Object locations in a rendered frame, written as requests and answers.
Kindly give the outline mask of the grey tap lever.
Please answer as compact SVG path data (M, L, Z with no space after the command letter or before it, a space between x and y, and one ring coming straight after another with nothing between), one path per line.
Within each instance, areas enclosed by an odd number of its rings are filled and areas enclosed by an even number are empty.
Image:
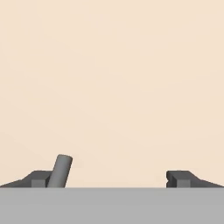
M67 183L67 178L71 169L72 162L72 157L59 154L56 158L47 186L64 188Z

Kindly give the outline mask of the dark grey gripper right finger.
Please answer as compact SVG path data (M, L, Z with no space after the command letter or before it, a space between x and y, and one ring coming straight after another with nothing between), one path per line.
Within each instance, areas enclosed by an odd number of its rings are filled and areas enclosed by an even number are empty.
M167 178L166 183L167 188L220 187L220 185L196 177L190 171L167 171L166 178Z

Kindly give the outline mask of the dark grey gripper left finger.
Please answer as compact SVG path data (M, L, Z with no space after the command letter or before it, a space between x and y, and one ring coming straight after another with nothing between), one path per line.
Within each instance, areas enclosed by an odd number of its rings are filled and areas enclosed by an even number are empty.
M32 171L30 174L28 174L26 177L4 184L3 187L23 187L23 188L29 188L29 187L43 187L46 188L49 182L49 179L51 177L52 172L51 171Z

